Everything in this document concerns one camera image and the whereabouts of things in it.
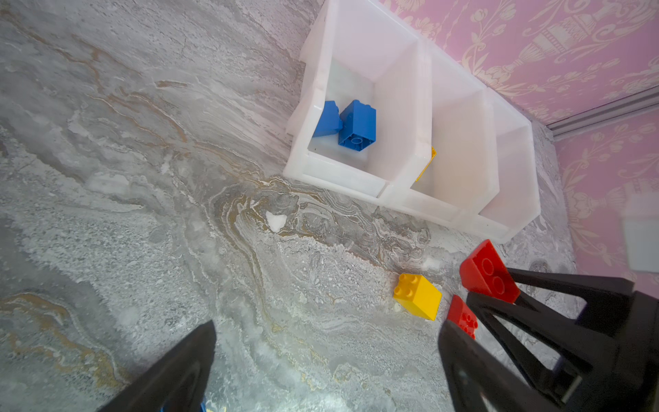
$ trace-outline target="floral wallpaper pattern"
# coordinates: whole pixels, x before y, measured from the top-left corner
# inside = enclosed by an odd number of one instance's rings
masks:
[[[552,123],[659,85],[659,0],[381,0]]]
[[[619,213],[630,194],[659,191],[659,109],[556,142],[577,271],[623,276],[659,297],[659,274],[627,267]]]

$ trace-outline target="blue block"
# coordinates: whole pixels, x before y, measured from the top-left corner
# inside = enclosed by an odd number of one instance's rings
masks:
[[[323,113],[320,115],[318,126],[313,137],[329,136],[337,134],[343,128],[343,122],[339,117],[339,108],[334,101],[325,102]]]
[[[341,112],[343,129],[339,133],[339,144],[358,152],[375,142],[376,110],[367,104],[353,100]]]

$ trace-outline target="red toy brick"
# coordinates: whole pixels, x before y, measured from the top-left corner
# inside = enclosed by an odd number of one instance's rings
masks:
[[[474,315],[474,312],[471,311],[458,295],[453,295],[447,320],[458,325],[460,329],[464,330],[472,339],[476,339],[476,336],[474,335],[474,331],[478,329],[476,315]]]
[[[519,288],[505,268],[490,240],[481,243],[460,265],[462,286],[508,303],[514,303]]]

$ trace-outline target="marble countertop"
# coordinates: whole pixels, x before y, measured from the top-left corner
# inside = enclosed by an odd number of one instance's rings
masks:
[[[95,410],[209,319],[213,412],[453,409],[437,336],[481,239],[281,176],[319,9],[1,5],[0,411]],[[572,272],[556,153],[534,131],[542,215],[497,248]],[[391,298],[403,272],[444,294],[436,321]]]

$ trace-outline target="white object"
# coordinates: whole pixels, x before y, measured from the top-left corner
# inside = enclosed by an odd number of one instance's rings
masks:
[[[632,194],[622,222],[629,268],[659,273],[659,192]]]
[[[326,0],[300,59],[285,176],[498,242],[540,214],[529,121],[375,0]],[[326,100],[355,99],[375,143],[312,138]]]

